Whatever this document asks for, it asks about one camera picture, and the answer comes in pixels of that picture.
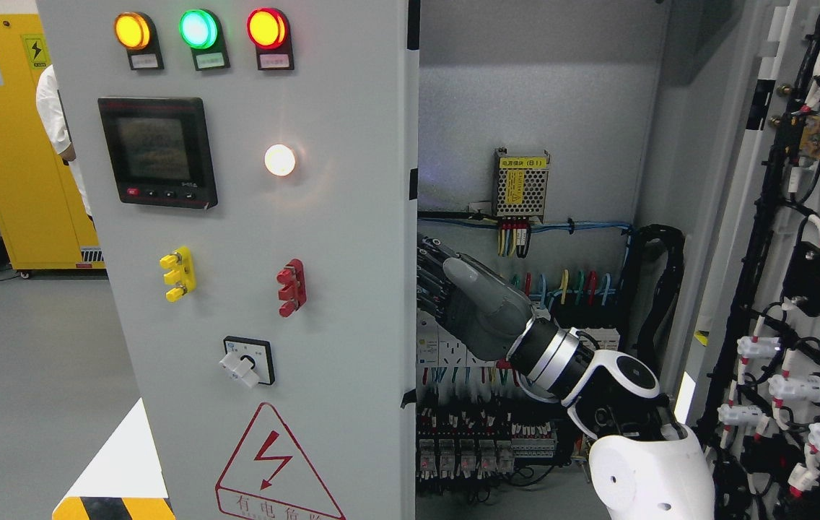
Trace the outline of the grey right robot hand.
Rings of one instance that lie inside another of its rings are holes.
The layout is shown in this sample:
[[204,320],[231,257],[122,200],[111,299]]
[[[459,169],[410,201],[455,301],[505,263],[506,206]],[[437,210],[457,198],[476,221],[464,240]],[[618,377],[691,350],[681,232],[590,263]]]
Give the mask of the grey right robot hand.
[[417,235],[416,304],[476,358],[515,352],[541,355],[558,326],[536,315],[530,300],[475,258]]

